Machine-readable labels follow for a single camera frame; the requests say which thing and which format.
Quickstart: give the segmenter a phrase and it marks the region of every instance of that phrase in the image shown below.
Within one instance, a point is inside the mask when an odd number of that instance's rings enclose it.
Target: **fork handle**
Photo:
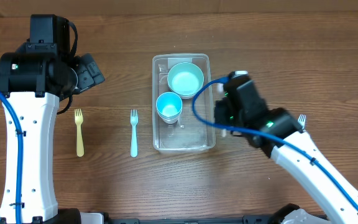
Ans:
[[[84,142],[82,141],[81,125],[77,125],[77,156],[84,156]]]
[[[137,157],[136,126],[132,126],[131,156]]]

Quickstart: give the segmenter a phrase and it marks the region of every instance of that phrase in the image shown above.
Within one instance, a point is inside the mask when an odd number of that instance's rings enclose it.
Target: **blue cup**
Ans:
[[[173,92],[162,93],[155,104],[158,115],[168,124],[178,120],[183,106],[180,96]]]

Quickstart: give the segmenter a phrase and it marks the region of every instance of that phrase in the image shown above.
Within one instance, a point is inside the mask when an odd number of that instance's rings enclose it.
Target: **white fork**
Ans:
[[[131,141],[131,156],[137,157],[137,138],[136,138],[136,125],[139,121],[137,110],[131,110],[131,125],[132,125],[132,141]]]
[[[306,127],[306,115],[299,115],[298,122],[302,125],[302,129],[305,130]]]

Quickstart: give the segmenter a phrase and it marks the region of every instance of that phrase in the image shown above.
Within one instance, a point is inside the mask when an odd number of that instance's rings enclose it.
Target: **blue hose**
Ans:
[[[6,100],[5,96],[0,92],[0,100],[5,105],[15,124],[16,131],[22,133],[19,119],[13,110],[11,104]],[[16,223],[22,224],[22,173],[23,173],[23,134],[17,135],[17,174],[16,174]]]
[[[207,124],[209,126],[215,127],[215,128],[220,128],[220,129],[226,129],[229,131],[237,131],[239,133],[244,133],[244,134],[251,134],[254,136],[261,136],[267,139],[270,139],[274,142],[286,145],[292,149],[294,149],[296,152],[300,153],[302,156],[305,156],[306,158],[308,158],[309,160],[312,160],[312,157],[307,154],[306,152],[304,152],[303,150],[301,150],[300,148],[294,146],[293,144],[284,141],[283,139],[276,137],[272,134],[267,134],[267,133],[263,133],[261,131],[256,131],[253,129],[249,129],[249,128],[238,128],[238,127],[233,127],[233,126],[226,126],[226,125],[221,125],[221,124],[215,124],[212,123],[210,121],[207,121],[205,119],[203,119],[202,117],[199,116],[199,114],[196,111],[195,105],[196,105],[196,100],[199,97],[199,95],[205,91],[209,86],[211,86],[214,83],[227,83],[229,81],[228,77],[224,77],[224,78],[220,78],[217,80],[213,80],[211,82],[209,82],[208,84],[206,84],[199,92],[197,92],[197,94],[194,96],[193,98],[193,103],[192,103],[192,110],[194,115],[196,116],[196,118],[201,121],[204,124]],[[340,183],[328,172],[328,170],[326,170],[323,165],[321,165],[318,161],[314,161],[314,164],[319,167],[321,169],[321,171],[323,171],[326,176],[333,182],[333,184],[339,189],[339,191],[341,191],[341,193],[345,196],[345,198],[350,202],[350,204],[357,210],[358,212],[358,204],[356,204],[356,202],[351,198],[351,196],[345,191],[345,189],[340,185]]]

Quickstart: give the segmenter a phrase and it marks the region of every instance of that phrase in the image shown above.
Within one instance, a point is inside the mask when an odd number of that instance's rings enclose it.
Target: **stacked cup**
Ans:
[[[178,121],[183,102],[190,99],[203,87],[204,75],[201,69],[189,62],[178,63],[168,73],[168,86],[173,92],[166,92],[157,98],[158,115],[167,124]]]

